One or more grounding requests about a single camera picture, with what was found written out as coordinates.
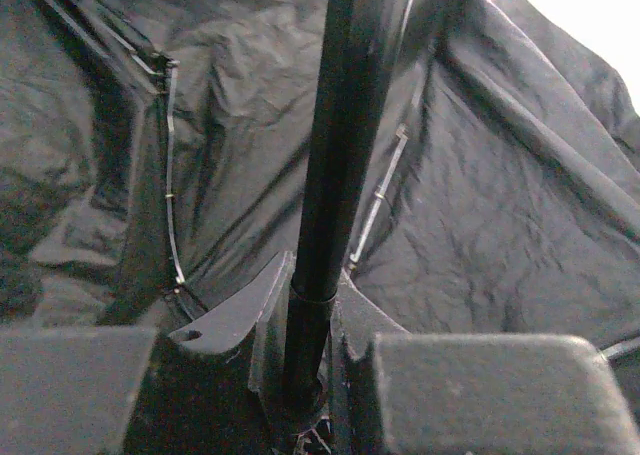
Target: black fabric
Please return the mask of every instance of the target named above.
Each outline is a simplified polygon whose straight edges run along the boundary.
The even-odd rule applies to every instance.
[[[0,303],[28,292],[36,325],[91,324],[176,276],[163,94],[114,33],[180,62],[191,290],[214,307],[295,249],[326,0],[1,4],[2,276],[26,264],[34,288],[4,281]],[[465,0],[431,67],[409,33],[355,236],[401,123],[409,141],[356,285],[414,332],[635,331],[640,121],[618,74],[526,0]]]

